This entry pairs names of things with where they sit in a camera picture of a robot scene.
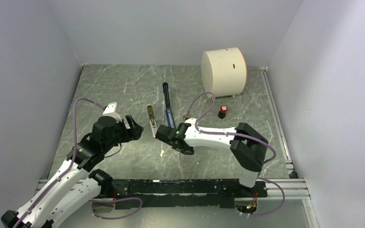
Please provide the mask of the beige white small stapler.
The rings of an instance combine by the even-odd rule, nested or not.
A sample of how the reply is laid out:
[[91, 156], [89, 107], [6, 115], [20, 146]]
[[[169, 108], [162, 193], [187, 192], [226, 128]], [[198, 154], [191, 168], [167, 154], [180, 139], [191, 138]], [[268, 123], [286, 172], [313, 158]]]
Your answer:
[[150, 120], [150, 126], [152, 129], [152, 135], [155, 138], [156, 137], [156, 133], [157, 133], [157, 123], [154, 117], [154, 111], [153, 111], [153, 106], [151, 104], [149, 104], [147, 106], [147, 111], [148, 111], [148, 115], [149, 115], [149, 120]]

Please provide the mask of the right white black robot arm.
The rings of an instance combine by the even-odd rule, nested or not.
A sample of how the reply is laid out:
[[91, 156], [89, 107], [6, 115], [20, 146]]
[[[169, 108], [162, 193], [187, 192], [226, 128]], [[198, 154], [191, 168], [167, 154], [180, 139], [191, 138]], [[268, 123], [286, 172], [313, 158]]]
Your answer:
[[197, 119], [189, 118], [176, 128], [160, 125], [155, 137], [187, 155], [193, 155], [195, 147], [229, 150], [241, 166], [238, 192], [250, 196], [265, 163], [268, 141], [247, 123], [231, 128], [196, 127], [196, 123]]

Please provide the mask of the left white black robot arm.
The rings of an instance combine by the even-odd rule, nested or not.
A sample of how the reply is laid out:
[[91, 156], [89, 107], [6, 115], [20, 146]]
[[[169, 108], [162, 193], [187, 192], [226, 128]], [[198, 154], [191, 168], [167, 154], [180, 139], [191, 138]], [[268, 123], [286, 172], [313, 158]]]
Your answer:
[[121, 121], [103, 115], [43, 188], [17, 211], [8, 210], [6, 228], [56, 228], [85, 202], [113, 194], [112, 177], [95, 169], [113, 147], [138, 140], [143, 132], [130, 115]]

